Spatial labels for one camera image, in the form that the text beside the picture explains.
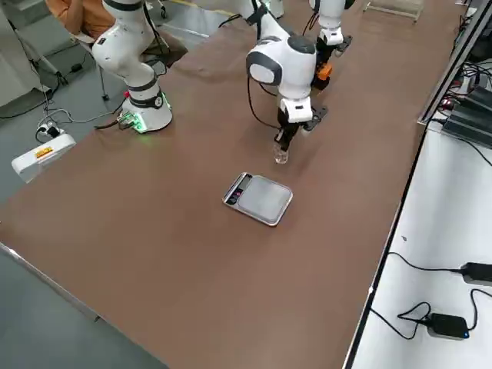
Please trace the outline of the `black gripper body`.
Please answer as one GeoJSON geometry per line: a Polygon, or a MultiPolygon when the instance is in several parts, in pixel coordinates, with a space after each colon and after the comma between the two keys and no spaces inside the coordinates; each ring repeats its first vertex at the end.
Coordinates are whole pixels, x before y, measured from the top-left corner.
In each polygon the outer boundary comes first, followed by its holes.
{"type": "Polygon", "coordinates": [[[281,108],[278,108],[277,120],[280,128],[284,132],[292,131],[294,134],[296,134],[299,129],[299,124],[291,123],[289,121],[289,118],[290,116],[287,110],[283,111],[281,108]]]}
{"type": "Polygon", "coordinates": [[[330,59],[333,51],[335,50],[335,46],[328,45],[323,38],[317,37],[316,50],[317,50],[316,65],[324,65],[330,59]]]}

